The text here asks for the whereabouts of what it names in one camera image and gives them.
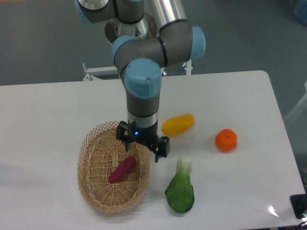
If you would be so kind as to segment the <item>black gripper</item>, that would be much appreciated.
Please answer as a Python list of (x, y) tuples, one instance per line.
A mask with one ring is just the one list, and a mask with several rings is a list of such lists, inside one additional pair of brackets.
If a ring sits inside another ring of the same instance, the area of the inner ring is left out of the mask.
[(120, 121), (116, 128), (116, 139), (125, 145), (125, 151), (130, 150), (131, 143), (136, 142), (146, 146), (155, 154), (155, 162), (166, 158), (170, 152), (169, 137), (157, 137), (158, 112), (146, 117), (128, 112), (128, 123)]

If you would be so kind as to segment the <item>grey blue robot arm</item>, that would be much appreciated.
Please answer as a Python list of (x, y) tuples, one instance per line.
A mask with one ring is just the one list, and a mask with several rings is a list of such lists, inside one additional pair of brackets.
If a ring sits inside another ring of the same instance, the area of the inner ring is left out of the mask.
[(206, 50), (203, 30), (189, 24), (179, 0), (150, 2), (157, 26), (152, 38), (118, 34), (112, 59), (127, 98), (127, 121), (121, 121), (116, 138), (129, 149), (133, 142), (146, 146), (156, 159), (167, 157), (169, 138), (158, 137), (162, 68), (200, 58)]

